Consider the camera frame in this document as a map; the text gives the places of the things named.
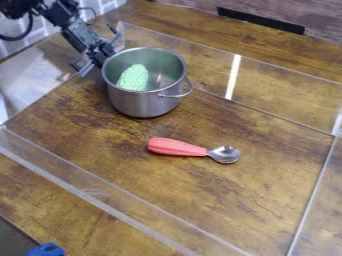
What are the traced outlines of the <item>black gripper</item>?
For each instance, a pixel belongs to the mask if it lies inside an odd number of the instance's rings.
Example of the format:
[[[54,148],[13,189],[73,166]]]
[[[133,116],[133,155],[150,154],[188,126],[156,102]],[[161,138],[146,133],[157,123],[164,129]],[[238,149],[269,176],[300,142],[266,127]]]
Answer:
[[[77,18],[62,30],[65,39],[81,53],[70,65],[82,77],[90,73],[94,67],[102,68],[108,57],[116,54],[116,44],[122,39],[122,33],[113,25],[109,25],[109,29],[114,33],[114,37],[105,39],[94,32],[86,22]]]

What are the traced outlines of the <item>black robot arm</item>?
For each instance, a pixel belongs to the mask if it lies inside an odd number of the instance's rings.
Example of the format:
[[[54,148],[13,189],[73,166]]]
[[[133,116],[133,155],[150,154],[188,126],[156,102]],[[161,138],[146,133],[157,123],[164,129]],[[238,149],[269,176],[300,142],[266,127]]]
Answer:
[[[61,28],[66,41],[81,53],[70,63],[81,76],[86,76],[94,67],[102,68],[108,59],[117,53],[116,43],[122,34],[113,25],[109,29],[114,33],[110,39],[102,38],[82,19],[82,7],[75,0],[55,0],[51,5],[45,0],[0,0],[0,13],[11,20],[29,15],[29,26],[18,36],[0,34],[0,39],[9,42],[26,38],[34,27],[34,17],[43,16],[46,20]]]

